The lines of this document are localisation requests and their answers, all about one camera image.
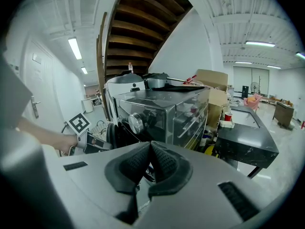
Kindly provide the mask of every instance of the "human arm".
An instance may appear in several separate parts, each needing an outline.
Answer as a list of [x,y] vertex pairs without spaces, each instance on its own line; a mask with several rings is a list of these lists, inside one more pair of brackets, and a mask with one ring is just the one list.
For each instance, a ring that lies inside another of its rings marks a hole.
[[69,153],[70,147],[77,145],[76,135],[65,135],[49,131],[35,125],[24,117],[20,118],[18,128],[36,137],[40,143],[48,144],[66,154]]

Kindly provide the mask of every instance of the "round dial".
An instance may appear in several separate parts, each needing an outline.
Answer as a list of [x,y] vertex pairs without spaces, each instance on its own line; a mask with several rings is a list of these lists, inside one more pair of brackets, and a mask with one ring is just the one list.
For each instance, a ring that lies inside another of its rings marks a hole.
[[135,134],[139,134],[144,130],[143,121],[137,113],[133,113],[128,117],[128,124]]

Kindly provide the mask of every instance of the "ceiling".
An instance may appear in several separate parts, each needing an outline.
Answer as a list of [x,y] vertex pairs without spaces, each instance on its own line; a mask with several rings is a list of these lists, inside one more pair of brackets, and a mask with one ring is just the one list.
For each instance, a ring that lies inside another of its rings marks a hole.
[[[294,25],[276,0],[206,0],[217,27],[223,62],[252,62],[251,67],[304,67],[297,57],[304,47]],[[275,47],[245,45],[245,41],[275,43]]]
[[[99,0],[25,0],[20,10],[31,7],[42,24],[42,33],[77,69],[86,85],[98,82],[96,72],[95,18]],[[275,0],[204,0],[217,27],[224,64],[253,62],[252,67],[280,66],[282,69],[305,66],[295,56],[304,51],[293,24]],[[77,37],[82,60],[76,60],[68,44]],[[275,43],[274,48],[245,45],[245,41]],[[85,66],[88,74],[81,74]]]

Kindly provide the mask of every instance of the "cup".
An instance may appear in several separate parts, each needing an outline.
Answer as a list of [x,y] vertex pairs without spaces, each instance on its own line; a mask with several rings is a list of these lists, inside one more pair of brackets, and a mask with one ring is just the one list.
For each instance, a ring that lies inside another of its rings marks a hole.
[[224,113],[224,120],[225,121],[231,121],[232,120],[232,114],[230,112]]

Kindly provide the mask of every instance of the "black vent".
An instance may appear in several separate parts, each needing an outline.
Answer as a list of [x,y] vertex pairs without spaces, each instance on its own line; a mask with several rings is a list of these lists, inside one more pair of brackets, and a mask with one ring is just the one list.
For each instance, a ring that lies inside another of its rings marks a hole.
[[232,182],[224,182],[218,186],[244,221],[250,219],[259,212]]

